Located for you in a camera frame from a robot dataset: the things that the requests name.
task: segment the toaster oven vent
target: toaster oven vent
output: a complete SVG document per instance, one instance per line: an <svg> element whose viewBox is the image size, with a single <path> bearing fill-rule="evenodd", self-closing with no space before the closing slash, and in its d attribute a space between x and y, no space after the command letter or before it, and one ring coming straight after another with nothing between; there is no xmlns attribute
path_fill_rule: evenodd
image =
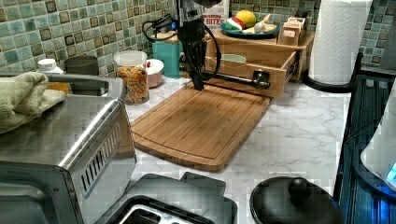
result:
<svg viewBox="0 0 396 224"><path fill-rule="evenodd" d="M109 133L105 141L99 146L95 155L85 168L81 175L81 185L84 190L85 197L88 198L91 190L99 180L102 172L105 170L107 163L115 154L120 145L120 127L116 125Z"/></svg>

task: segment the toaster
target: toaster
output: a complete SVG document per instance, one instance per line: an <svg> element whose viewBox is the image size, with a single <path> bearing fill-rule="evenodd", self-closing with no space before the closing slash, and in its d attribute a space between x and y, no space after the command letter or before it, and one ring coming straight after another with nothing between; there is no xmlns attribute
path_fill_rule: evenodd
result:
<svg viewBox="0 0 396 224"><path fill-rule="evenodd" d="M107 96L67 95L0 134L1 222L92 224L120 198L136 163L124 85L119 78L47 76L106 89Z"/></svg>

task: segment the mosaic tile backsplash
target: mosaic tile backsplash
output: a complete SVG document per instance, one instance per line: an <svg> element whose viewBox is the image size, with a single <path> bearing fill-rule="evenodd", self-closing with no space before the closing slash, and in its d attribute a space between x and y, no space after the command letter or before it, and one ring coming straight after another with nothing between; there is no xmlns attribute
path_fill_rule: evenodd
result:
<svg viewBox="0 0 396 224"><path fill-rule="evenodd" d="M171 11L173 1L159 0L2 0L0 1L0 72L36 69L45 58L76 55L98 58L101 76L114 76L113 53L152 47L141 32L143 21Z"/></svg>
<svg viewBox="0 0 396 224"><path fill-rule="evenodd" d="M307 10L307 29L315 30L320 1L230 0L230 12L253 11L258 18L271 13L282 25L298 8ZM98 58L101 76L114 76L112 55L137 49L152 55L141 33L143 21L173 11L172 0L2 0L0 1L0 72L36 69L36 63L76 55ZM365 65L379 66L396 11L396 0L374 0L361 52Z"/></svg>

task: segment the white countertop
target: white countertop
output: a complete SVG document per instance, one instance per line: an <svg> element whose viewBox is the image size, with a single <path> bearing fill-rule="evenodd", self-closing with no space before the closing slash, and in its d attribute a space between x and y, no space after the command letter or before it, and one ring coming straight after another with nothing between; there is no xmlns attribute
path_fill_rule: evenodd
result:
<svg viewBox="0 0 396 224"><path fill-rule="evenodd" d="M178 91L187 81L165 77L160 87L149 91L149 101L126 106L130 121ZM240 224L255 223L248 206L250 193L270 177L301 176L332 195L349 100L350 93L327 93L302 83L290 83L284 96L273 100L223 171L198 171L137 150L132 181L149 173L180 179L185 172L223 180L227 184L224 196L238 205Z"/></svg>

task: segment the black pot lid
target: black pot lid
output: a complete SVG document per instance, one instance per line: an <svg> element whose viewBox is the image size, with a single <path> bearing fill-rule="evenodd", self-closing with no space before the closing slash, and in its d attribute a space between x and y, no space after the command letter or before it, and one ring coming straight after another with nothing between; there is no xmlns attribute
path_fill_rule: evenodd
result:
<svg viewBox="0 0 396 224"><path fill-rule="evenodd" d="M250 211L259 224L344 224L332 196L300 177L262 181L250 196Z"/></svg>

